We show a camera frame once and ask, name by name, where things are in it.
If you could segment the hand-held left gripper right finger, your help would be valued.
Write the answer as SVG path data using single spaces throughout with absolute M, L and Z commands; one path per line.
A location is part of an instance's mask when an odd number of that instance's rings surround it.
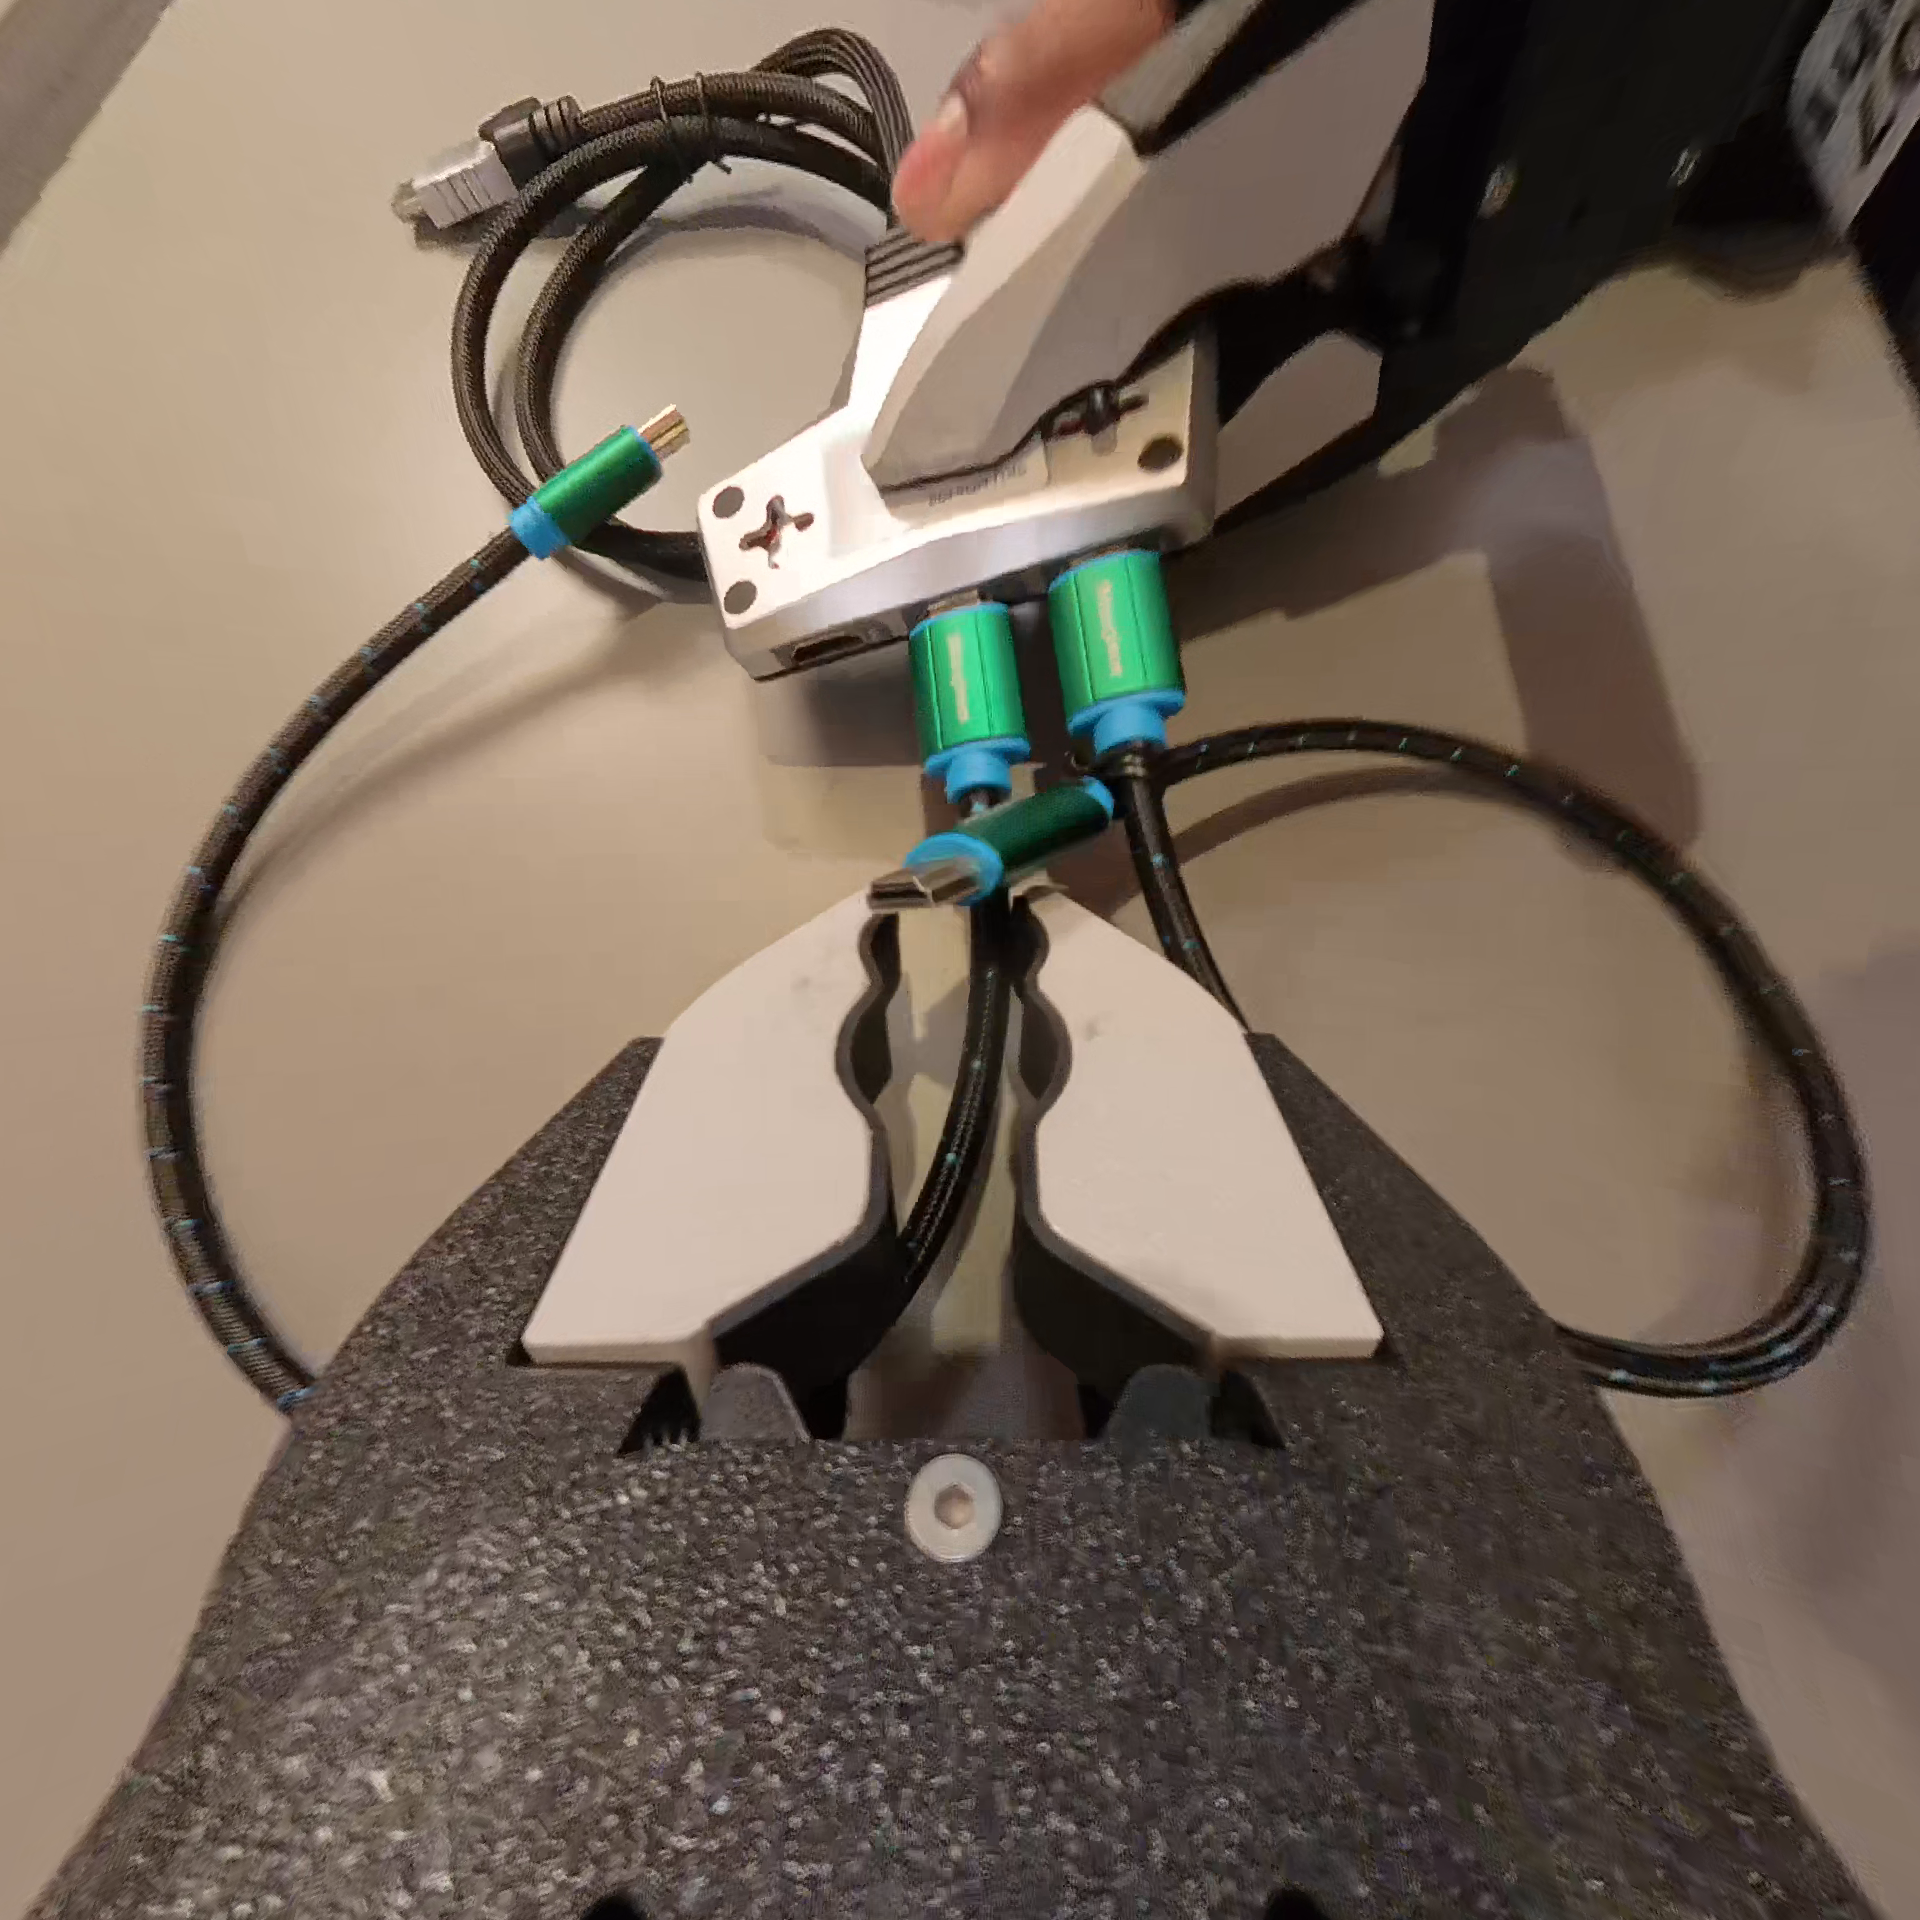
M 1043 1355 L 1370 1360 L 1382 1326 L 1237 1017 L 1050 887 L 1014 935 L 1013 1286 Z

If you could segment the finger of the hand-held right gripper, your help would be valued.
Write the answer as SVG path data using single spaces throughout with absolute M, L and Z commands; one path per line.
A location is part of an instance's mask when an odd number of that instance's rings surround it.
M 995 463 L 1176 320 L 1347 238 L 1429 69 L 1432 6 L 1182 5 L 963 240 L 869 437 L 904 489 Z

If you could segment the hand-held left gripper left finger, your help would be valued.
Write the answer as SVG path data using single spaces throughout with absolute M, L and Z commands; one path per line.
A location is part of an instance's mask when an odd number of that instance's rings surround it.
M 898 933 L 841 899 L 661 1037 L 521 1345 L 536 1363 L 853 1373 L 904 1303 L 880 1095 Z

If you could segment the silver usb hub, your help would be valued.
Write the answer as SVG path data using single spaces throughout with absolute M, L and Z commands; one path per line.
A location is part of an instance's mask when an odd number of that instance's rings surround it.
M 898 227 L 863 261 L 833 407 L 697 506 L 731 658 L 769 680 L 903 640 L 953 598 L 1033 595 L 1113 545 L 1178 547 L 1213 520 L 1216 351 L 1189 330 L 1114 385 L 1074 397 L 990 469 L 880 489 L 861 450 L 957 262 Z

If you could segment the person's right hand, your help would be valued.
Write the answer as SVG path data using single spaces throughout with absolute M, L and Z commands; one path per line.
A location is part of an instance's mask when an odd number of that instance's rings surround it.
M 1167 37 L 1178 11 L 1170 1 L 1037 1 L 998 25 L 895 167 L 899 226 L 937 247 L 963 240 L 1062 122 Z

